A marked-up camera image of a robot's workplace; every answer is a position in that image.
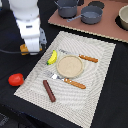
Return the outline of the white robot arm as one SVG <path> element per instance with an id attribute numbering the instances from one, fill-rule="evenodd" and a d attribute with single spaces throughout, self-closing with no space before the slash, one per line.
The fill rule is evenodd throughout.
<path id="1" fill-rule="evenodd" d="M 37 2 L 38 0 L 9 0 L 21 38 L 31 55 L 38 54 L 41 46 L 46 46 L 47 43 L 45 32 L 40 27 Z"/>

